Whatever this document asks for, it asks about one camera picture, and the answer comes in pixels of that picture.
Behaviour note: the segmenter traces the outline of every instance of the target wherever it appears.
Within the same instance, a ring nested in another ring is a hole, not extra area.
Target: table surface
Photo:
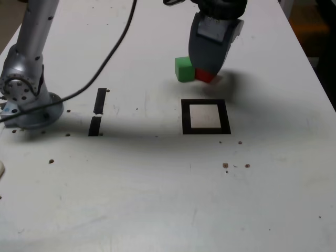
[[[49,91],[91,78],[131,3],[60,2]],[[196,11],[139,0],[70,113],[45,134],[0,129],[1,251],[335,251],[336,116],[278,1],[248,2],[215,85],[174,73]],[[98,88],[103,136],[88,137]],[[225,99],[231,134],[182,135],[181,99]]]

